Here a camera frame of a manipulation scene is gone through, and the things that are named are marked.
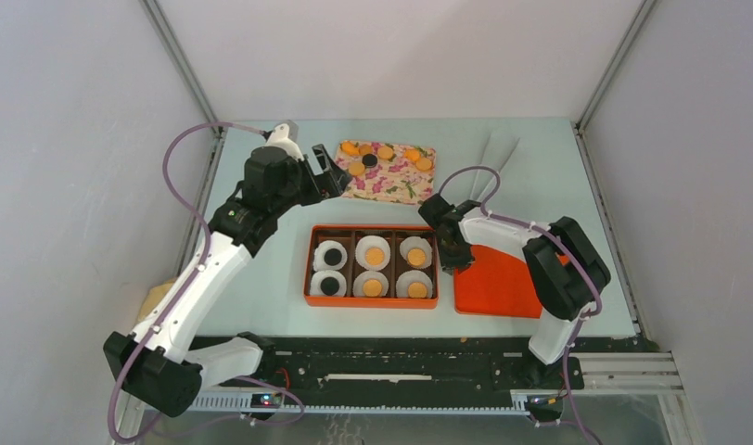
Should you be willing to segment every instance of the wall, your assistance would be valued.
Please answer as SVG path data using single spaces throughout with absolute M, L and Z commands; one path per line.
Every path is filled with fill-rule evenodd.
M 641 0 L 162 2 L 232 120 L 577 119 Z
M 708 442 L 753 444 L 753 0 L 661 2 L 587 135 Z
M 0 0 L 0 444 L 106 442 L 101 347 L 188 222 L 160 163 L 189 97 L 138 2 Z M 210 142 L 172 161 L 183 193 Z

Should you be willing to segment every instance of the orange box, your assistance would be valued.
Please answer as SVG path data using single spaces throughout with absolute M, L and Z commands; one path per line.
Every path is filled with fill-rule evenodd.
M 380 298 L 353 297 L 352 282 L 364 271 L 364 268 L 354 259 L 354 249 L 357 242 L 364 236 L 378 235 L 387 239 L 390 245 L 390 261 L 382 269 L 389 283 L 388 295 Z M 399 245 L 409 236 L 425 238 L 431 245 L 431 265 L 419 269 L 431 279 L 431 296 L 426 299 L 404 299 L 396 297 L 396 278 L 413 267 L 402 258 Z M 326 240 L 338 241 L 347 250 L 347 262 L 339 272 L 347 280 L 347 293 L 344 297 L 328 297 L 309 295 L 311 275 L 313 275 L 313 252 L 319 243 Z M 311 244 L 308 249 L 305 280 L 303 282 L 303 296 L 310 306 L 327 306 L 342 308 L 391 308 L 391 309 L 434 309 L 439 301 L 439 282 L 437 280 L 437 245 L 434 232 L 430 227 L 422 225 L 317 225 L 311 230 Z

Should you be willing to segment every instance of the floral tray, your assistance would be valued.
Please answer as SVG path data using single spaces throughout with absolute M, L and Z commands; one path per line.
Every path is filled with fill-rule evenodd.
M 349 153 L 344 150 L 346 144 L 350 149 Z M 351 153 L 351 146 L 363 148 L 361 151 L 364 153 L 369 151 L 367 146 L 370 146 L 373 154 L 386 146 L 392 149 L 393 153 L 389 159 L 377 158 L 376 166 L 367 168 L 362 174 L 353 175 L 343 197 L 417 205 L 432 195 L 434 171 L 437 166 L 437 152 L 433 148 L 385 142 L 342 141 L 338 145 L 336 164 L 344 170 L 348 170 L 353 162 L 363 161 L 362 154 Z M 429 169 L 421 171 L 415 165 L 418 154 L 421 159 L 431 162 Z

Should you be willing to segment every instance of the white tabletop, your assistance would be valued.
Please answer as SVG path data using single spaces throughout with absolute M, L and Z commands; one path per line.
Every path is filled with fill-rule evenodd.
M 271 129 L 277 122 L 243 123 Z M 582 334 L 591 337 L 634 335 L 569 121 L 364 120 L 298 121 L 298 125 L 298 143 L 306 154 L 311 153 L 311 146 L 325 144 L 331 156 L 335 156 L 338 143 L 343 139 L 433 146 L 437 149 L 435 189 L 439 189 L 450 173 L 479 163 L 491 132 L 514 134 L 519 143 L 503 169 L 502 188 L 490 207 L 499 213 L 538 222 L 553 222 L 562 216 L 579 221 L 612 272 L 612 283 L 603 293 L 604 310 L 584 325 Z M 242 179 L 243 164 L 250 151 L 262 143 L 261 138 L 251 133 L 228 132 L 205 215 L 208 220 Z M 459 178 L 444 192 L 452 203 L 468 198 L 472 186 L 472 177 L 462 175 Z M 415 207 L 360 199 L 332 199 L 290 210 L 279 220 L 278 231 L 221 295 L 199 333 L 233 335 L 251 331 L 264 336 L 293 337 L 510 337 L 530 336 L 535 332 L 536 320 L 457 313 L 453 307 L 453 279 L 441 271 L 440 301 L 433 310 L 309 306 L 302 289 L 311 229 L 317 224 L 331 223 L 423 224 L 423 220 Z

